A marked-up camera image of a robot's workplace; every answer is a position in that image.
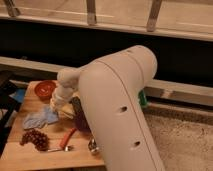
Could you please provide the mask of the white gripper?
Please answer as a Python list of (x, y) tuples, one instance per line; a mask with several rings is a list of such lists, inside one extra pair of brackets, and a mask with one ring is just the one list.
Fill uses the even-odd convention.
[(50, 99), (50, 108), (53, 111), (59, 111), (66, 117), (73, 119), (75, 116), (73, 105), (67, 102), (71, 99), (74, 92), (75, 90), (73, 88), (58, 85), (53, 92), (53, 98)]

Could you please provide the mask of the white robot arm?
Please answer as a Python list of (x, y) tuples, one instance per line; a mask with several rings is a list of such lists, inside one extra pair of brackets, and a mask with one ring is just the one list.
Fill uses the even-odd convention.
[(165, 171), (139, 103), (139, 92), (156, 71), (153, 52), (136, 45), (58, 72), (51, 108), (80, 95), (107, 171)]

